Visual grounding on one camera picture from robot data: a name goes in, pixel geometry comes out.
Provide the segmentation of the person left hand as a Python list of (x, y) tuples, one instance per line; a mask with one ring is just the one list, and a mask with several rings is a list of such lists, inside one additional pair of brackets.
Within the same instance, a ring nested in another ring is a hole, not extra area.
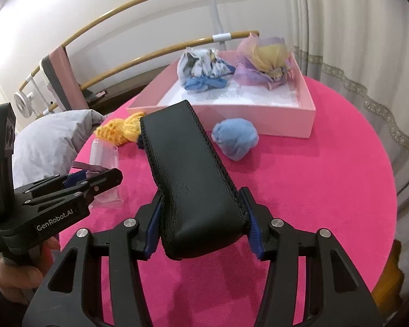
[(51, 268), (52, 250), (59, 250), (59, 241), (52, 237), (43, 243), (39, 261), (35, 266), (16, 266), (7, 263), (0, 254), (0, 291), (12, 303), (29, 304), (28, 293), (33, 292)]

